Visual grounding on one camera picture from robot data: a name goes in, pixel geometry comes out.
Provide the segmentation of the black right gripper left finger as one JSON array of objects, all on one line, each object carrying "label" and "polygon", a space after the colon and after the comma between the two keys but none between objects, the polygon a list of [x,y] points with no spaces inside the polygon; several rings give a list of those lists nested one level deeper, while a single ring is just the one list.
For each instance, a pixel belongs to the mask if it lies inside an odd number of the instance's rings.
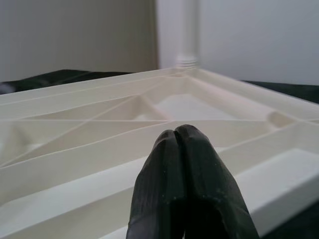
[{"label": "black right gripper left finger", "polygon": [[139,172],[133,190],[128,239],[181,239],[186,187],[173,130],[163,131]]}]

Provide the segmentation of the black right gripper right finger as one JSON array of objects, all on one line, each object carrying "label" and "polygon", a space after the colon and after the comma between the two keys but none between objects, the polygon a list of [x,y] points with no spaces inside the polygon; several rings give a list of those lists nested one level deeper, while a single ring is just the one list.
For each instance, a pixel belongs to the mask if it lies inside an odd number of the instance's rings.
[{"label": "black right gripper right finger", "polygon": [[187,239],[257,239],[259,235],[236,180],[205,134],[176,128],[187,186]]}]

